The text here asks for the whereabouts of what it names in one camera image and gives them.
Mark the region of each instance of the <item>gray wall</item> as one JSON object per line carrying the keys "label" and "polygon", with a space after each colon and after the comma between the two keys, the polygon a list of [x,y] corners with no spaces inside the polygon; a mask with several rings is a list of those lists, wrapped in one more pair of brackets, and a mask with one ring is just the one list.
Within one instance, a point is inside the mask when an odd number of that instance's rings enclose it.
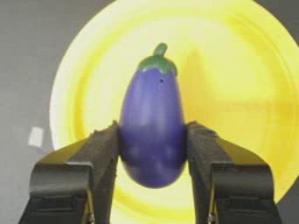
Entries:
{"label": "gray wall", "polygon": [[[33,164],[52,150],[49,99],[62,54],[110,0],[0,1],[0,222],[14,224],[27,200]],[[27,145],[31,127],[42,145]]]}

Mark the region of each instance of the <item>yellow plate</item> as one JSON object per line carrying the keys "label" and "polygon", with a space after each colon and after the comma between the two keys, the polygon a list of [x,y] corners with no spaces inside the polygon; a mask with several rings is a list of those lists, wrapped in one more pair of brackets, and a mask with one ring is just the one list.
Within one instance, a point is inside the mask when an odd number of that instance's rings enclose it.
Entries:
{"label": "yellow plate", "polygon": [[[118,0],[93,17],[53,84],[54,148],[118,119],[136,65],[160,42],[178,69],[185,121],[197,120],[270,164],[278,201],[299,173],[299,49],[249,0]],[[186,169],[170,186],[150,190],[118,163],[110,222],[193,223]]]}

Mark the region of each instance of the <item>purple eggplant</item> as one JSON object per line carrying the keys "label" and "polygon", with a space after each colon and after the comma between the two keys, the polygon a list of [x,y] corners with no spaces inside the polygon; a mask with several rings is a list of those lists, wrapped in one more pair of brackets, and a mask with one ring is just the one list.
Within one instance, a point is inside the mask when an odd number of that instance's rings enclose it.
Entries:
{"label": "purple eggplant", "polygon": [[161,43],[138,64],[120,117],[120,157],[129,177],[142,186],[168,186],[185,161],[185,126],[174,64]]}

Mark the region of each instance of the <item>eggplant stem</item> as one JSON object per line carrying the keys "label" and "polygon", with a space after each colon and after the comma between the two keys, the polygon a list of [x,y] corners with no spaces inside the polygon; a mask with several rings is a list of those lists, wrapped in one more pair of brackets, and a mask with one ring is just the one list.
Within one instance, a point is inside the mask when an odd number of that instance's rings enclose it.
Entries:
{"label": "eggplant stem", "polygon": [[164,56],[166,50],[166,44],[160,43],[157,47],[153,49],[153,55]]}

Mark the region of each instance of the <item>plate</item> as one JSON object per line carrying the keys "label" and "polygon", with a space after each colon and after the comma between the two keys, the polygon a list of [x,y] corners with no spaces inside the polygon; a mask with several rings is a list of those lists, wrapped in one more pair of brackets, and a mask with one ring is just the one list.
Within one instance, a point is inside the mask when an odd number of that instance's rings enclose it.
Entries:
{"label": "plate", "polygon": [[[299,49],[249,0],[118,0],[86,23],[50,95],[54,148],[118,120],[126,86],[157,43],[178,71],[185,121],[196,120],[270,165],[274,201],[299,173]],[[161,189],[117,167],[110,223],[193,223],[188,167]]]}

